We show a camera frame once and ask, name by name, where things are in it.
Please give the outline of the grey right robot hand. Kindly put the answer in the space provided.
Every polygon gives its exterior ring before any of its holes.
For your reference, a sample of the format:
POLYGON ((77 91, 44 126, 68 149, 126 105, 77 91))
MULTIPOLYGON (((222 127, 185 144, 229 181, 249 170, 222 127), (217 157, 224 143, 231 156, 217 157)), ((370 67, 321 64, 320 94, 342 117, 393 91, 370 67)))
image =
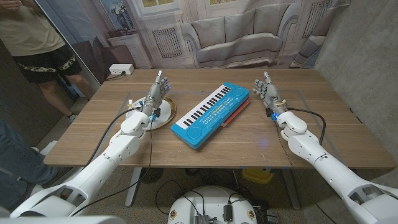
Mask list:
POLYGON ((264 81, 255 79, 253 92, 261 98, 267 113, 273 112, 277 116, 285 113, 287 111, 285 100, 280 97, 276 86, 266 71, 264 78, 264 81))

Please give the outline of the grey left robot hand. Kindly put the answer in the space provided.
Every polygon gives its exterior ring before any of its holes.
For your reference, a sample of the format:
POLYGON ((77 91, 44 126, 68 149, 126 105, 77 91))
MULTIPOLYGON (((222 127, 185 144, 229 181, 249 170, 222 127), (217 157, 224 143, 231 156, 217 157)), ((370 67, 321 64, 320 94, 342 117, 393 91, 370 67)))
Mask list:
POLYGON ((162 76, 162 70, 159 70, 155 82, 152 84, 142 106, 142 112, 150 116, 158 108, 166 93, 171 89, 168 78, 162 76))

